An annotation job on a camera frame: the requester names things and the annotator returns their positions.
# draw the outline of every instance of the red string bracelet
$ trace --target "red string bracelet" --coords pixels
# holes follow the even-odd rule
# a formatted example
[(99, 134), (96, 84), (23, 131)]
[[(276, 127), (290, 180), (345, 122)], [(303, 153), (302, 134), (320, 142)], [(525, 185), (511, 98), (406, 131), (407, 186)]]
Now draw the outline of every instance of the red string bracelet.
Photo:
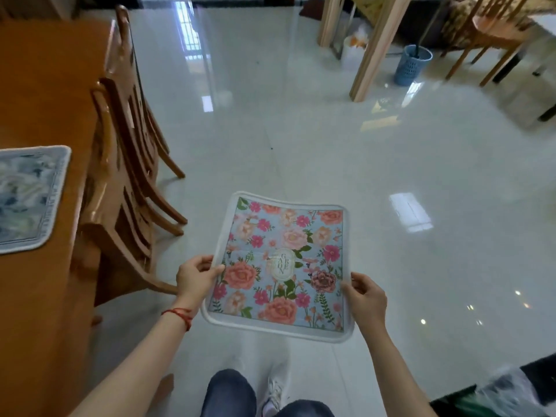
[(185, 313), (191, 313), (191, 310), (188, 308), (169, 308), (168, 310), (164, 310), (160, 315), (162, 316), (164, 313), (174, 313), (177, 316), (180, 316), (185, 322), (185, 331), (189, 331), (191, 329), (191, 316), (186, 315)]

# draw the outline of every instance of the person's left hand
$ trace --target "person's left hand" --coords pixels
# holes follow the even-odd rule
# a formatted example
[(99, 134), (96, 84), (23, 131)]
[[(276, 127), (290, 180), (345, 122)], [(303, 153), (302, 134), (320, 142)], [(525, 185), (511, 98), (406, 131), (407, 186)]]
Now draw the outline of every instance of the person's left hand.
[(177, 297), (173, 305), (191, 309), (191, 317), (197, 314), (216, 277), (224, 272), (224, 265), (211, 268), (212, 258), (212, 255), (194, 256), (177, 271)]

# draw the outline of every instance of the person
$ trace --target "person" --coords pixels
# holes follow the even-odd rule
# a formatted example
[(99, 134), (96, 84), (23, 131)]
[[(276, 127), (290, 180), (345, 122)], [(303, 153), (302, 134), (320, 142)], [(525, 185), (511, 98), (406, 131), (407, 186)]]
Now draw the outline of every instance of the person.
[[(165, 312), (134, 351), (95, 387), (71, 417), (144, 415), (158, 383), (170, 366), (189, 328), (224, 265), (212, 267), (212, 256), (195, 256), (177, 273), (174, 312)], [(386, 330), (386, 295), (368, 276), (351, 273), (342, 281), (351, 314), (367, 343), (388, 417), (435, 417), (427, 397), (413, 379)], [(285, 363), (273, 367), (268, 392), (257, 409), (253, 388), (240, 369), (217, 372), (208, 384), (201, 417), (334, 417), (323, 403), (297, 400), (283, 404), (288, 384)]]

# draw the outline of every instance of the glossy floor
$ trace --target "glossy floor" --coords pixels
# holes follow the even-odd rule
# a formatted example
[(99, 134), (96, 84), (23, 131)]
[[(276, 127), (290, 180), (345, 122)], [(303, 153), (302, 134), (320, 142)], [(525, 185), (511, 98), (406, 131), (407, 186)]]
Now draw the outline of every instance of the glossy floor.
[[(351, 267), (389, 297), (387, 327), (432, 399), (556, 350), (556, 121), (535, 121), (554, 86), (521, 64), (498, 87), (479, 81), (496, 50), (445, 83), (459, 53), (397, 87), (387, 58), (367, 100), (353, 72), (316, 45), (319, 23), (293, 8), (132, 12), (143, 87), (187, 174), (161, 170), (185, 235), (161, 235), (158, 273), (211, 253), (229, 196), (247, 190), (343, 203)], [(138, 292), (100, 308), (91, 384), (140, 341), (170, 298)], [(384, 415), (358, 330), (328, 345), (226, 330), (195, 319), (173, 361), (176, 388), (153, 415), (199, 414), (212, 374), (232, 356), (260, 392), (290, 356), (290, 400), (336, 416)]]

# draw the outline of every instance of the blue plastic basket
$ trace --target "blue plastic basket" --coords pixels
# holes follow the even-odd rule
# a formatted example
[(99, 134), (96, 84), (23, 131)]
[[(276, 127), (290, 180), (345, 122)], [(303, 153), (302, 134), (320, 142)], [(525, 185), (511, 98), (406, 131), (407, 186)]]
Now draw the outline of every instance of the blue plastic basket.
[(415, 58), (415, 48), (415, 45), (408, 45), (401, 55), (394, 74), (394, 82), (400, 86), (410, 86), (426, 64), (433, 59), (432, 52), (424, 47), (419, 47), (419, 58)]

